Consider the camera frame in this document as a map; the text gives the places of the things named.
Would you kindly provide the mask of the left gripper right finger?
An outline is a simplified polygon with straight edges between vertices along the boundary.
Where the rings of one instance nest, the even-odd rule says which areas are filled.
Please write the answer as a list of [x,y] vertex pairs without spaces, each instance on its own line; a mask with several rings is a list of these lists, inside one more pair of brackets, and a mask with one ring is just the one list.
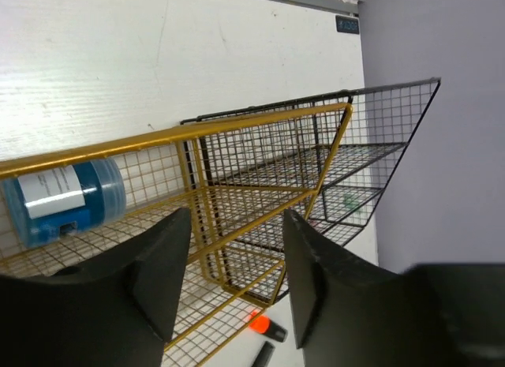
[[307,366],[503,365],[502,264],[390,272],[292,210],[282,236],[295,343]]

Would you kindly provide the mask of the blue tape dispenser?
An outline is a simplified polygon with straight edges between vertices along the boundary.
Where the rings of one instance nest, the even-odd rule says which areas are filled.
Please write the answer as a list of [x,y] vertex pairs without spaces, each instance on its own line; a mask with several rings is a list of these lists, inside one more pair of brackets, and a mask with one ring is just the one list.
[[111,158],[9,178],[2,188],[27,248],[100,227],[121,218],[126,209],[122,175]]

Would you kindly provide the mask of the right table label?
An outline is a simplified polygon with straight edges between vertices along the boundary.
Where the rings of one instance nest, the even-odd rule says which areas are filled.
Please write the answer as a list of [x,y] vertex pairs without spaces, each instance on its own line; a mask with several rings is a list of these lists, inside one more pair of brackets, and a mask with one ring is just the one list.
[[360,34],[360,25],[357,17],[335,16],[337,32],[346,34]]

